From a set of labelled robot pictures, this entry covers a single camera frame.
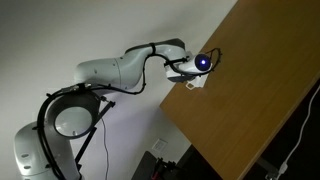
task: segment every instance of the white robotic arm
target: white robotic arm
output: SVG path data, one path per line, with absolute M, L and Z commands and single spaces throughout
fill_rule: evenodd
M 49 94 L 38 121 L 22 128 L 15 137 L 15 156 L 23 180 L 83 179 L 74 160 L 69 140 L 92 131 L 110 108 L 99 112 L 101 98 L 97 90 L 127 91 L 144 77 L 149 57 L 165 60 L 166 75 L 173 82 L 184 82 L 208 74 L 216 66 L 205 54 L 192 56 L 180 39 L 150 43 L 128 49 L 122 57 L 99 59 L 79 64 L 77 85 Z

